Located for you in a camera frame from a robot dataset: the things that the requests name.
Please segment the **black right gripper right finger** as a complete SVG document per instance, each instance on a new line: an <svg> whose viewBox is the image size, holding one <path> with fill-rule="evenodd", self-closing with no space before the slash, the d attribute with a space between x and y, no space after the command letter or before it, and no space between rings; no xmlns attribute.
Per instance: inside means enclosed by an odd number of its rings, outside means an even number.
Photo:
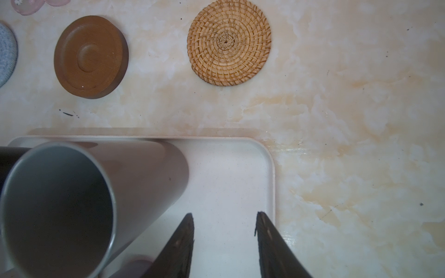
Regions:
<svg viewBox="0 0 445 278"><path fill-rule="evenodd" d="M280 233L264 212L257 213L260 272L263 278L310 278Z"/></svg>

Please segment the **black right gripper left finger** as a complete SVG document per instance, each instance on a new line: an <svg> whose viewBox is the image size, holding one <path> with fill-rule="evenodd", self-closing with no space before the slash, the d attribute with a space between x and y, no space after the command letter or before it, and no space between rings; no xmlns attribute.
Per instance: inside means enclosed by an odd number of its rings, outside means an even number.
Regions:
<svg viewBox="0 0 445 278"><path fill-rule="evenodd" d="M143 278L188 278L191 272L194 247L194 219L185 215L172 237Z"/></svg>

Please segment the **grey mug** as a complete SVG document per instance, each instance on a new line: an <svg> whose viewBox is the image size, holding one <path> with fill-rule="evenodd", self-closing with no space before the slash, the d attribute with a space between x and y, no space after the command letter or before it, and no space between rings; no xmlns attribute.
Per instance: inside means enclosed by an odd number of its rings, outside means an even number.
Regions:
<svg viewBox="0 0 445 278"><path fill-rule="evenodd" d="M93 278L185 191L189 166L156 141L54 141L26 152L1 195L1 237L27 278Z"/></svg>

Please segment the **round woven rattan coaster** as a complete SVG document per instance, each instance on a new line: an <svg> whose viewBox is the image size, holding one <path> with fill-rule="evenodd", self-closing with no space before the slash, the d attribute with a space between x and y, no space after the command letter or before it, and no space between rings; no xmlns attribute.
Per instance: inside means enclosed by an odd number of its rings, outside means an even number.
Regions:
<svg viewBox="0 0 445 278"><path fill-rule="evenodd" d="M187 36L191 68L205 82L236 86L266 63L272 32L263 11L250 1L214 1L193 20Z"/></svg>

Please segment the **round brown wooden coaster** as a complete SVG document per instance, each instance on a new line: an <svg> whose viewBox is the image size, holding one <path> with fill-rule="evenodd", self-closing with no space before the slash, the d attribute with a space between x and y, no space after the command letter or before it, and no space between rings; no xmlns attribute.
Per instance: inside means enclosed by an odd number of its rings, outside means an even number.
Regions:
<svg viewBox="0 0 445 278"><path fill-rule="evenodd" d="M123 80L129 48L123 33L101 16L85 16L61 34L54 50L54 70L70 94L98 99Z"/></svg>

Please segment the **round grey coaster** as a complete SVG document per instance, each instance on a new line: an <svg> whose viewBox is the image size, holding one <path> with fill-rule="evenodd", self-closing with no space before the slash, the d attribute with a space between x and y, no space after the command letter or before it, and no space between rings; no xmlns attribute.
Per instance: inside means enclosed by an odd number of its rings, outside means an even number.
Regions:
<svg viewBox="0 0 445 278"><path fill-rule="evenodd" d="M1 80L0 87L6 84L15 70L18 58L17 40L12 30L1 22Z"/></svg>

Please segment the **pink flower silicone coaster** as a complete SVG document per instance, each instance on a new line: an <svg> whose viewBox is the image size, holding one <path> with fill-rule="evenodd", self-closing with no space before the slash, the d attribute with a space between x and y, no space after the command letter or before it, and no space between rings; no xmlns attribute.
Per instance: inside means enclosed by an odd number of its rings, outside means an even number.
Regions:
<svg viewBox="0 0 445 278"><path fill-rule="evenodd" d="M70 3L70 0L10 0L13 9L23 16L29 16L39 11L45 4L60 7Z"/></svg>

